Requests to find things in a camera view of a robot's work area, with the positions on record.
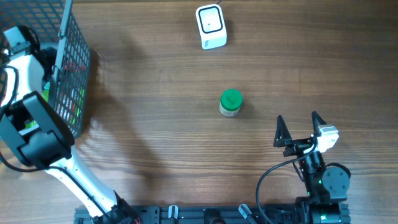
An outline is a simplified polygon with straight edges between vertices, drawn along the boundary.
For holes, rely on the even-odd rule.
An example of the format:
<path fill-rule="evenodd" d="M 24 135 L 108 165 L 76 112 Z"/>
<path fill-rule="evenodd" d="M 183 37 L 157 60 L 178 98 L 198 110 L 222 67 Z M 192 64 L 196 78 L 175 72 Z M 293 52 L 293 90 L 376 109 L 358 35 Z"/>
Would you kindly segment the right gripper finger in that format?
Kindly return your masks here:
<path fill-rule="evenodd" d="M 316 112 L 312 112 L 312 124 L 313 124 L 313 130 L 314 133 L 317 133 L 317 129 L 321 125 L 326 125 L 326 122 L 320 117 L 320 115 Z"/>
<path fill-rule="evenodd" d="M 274 137 L 274 147 L 285 147 L 292 145 L 292 137 L 287 129 L 282 115 L 277 117 L 277 127 Z"/>

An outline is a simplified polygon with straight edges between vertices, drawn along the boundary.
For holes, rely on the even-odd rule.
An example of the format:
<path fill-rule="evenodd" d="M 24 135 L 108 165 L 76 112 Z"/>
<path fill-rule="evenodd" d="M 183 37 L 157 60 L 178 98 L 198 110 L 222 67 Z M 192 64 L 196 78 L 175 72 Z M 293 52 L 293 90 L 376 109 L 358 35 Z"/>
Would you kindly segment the green lid jar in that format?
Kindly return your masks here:
<path fill-rule="evenodd" d="M 237 89 L 228 89 L 220 98 L 220 113 L 227 117 L 236 116 L 243 104 L 243 96 Z"/>

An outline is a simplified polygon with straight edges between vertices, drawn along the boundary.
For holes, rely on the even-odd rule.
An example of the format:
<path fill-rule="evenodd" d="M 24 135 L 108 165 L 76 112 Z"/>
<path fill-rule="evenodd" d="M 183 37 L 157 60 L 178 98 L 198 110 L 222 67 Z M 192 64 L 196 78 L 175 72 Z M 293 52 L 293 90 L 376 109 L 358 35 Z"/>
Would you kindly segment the red stick packet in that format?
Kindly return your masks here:
<path fill-rule="evenodd" d="M 73 73 L 81 73 L 84 72 L 86 70 L 86 67 L 82 64 L 78 64 L 78 63 L 72 63 L 72 62 L 65 62 L 62 65 L 64 70 L 73 72 Z"/>

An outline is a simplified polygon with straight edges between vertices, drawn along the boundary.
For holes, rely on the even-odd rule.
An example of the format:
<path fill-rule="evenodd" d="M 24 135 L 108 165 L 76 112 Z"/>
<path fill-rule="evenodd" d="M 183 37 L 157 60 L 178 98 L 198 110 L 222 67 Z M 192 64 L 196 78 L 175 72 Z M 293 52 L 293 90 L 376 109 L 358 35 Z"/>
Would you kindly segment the green snack bag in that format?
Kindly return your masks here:
<path fill-rule="evenodd" d="M 47 82 L 44 85 L 44 89 L 42 91 L 42 97 L 43 99 L 48 102 L 49 101 L 49 90 L 50 90 L 50 82 Z M 35 126 L 37 124 L 37 122 L 35 120 L 32 120 L 30 122 L 28 122 L 25 126 L 26 129 L 32 128 L 33 126 Z"/>

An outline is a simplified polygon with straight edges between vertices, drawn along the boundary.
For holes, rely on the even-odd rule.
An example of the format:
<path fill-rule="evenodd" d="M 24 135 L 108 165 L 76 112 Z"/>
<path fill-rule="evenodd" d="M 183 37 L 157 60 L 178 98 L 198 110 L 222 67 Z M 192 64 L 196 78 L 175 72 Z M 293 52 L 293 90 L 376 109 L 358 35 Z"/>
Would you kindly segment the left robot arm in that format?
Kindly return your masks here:
<path fill-rule="evenodd" d="M 105 186 L 83 163 L 64 120 L 42 96 L 51 61 L 37 34 L 27 26 L 4 31 L 8 60 L 1 65 L 1 139 L 23 167 L 61 181 L 86 207 L 91 223 L 140 223 L 139 214 Z"/>

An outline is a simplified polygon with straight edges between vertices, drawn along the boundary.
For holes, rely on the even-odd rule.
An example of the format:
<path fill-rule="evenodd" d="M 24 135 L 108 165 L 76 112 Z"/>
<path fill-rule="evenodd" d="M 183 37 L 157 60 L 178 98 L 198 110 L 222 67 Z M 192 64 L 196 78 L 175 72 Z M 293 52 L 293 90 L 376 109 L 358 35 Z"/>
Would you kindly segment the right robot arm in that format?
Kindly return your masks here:
<path fill-rule="evenodd" d="M 284 147 L 285 157 L 297 157 L 295 170 L 301 174 L 307 196 L 297 197 L 293 204 L 275 205 L 267 213 L 276 223 L 350 223 L 349 208 L 344 201 L 351 172 L 339 163 L 326 164 L 322 156 L 336 144 L 338 130 L 315 111 L 312 123 L 313 134 L 309 138 L 294 140 L 283 117 L 277 117 L 274 146 Z"/>

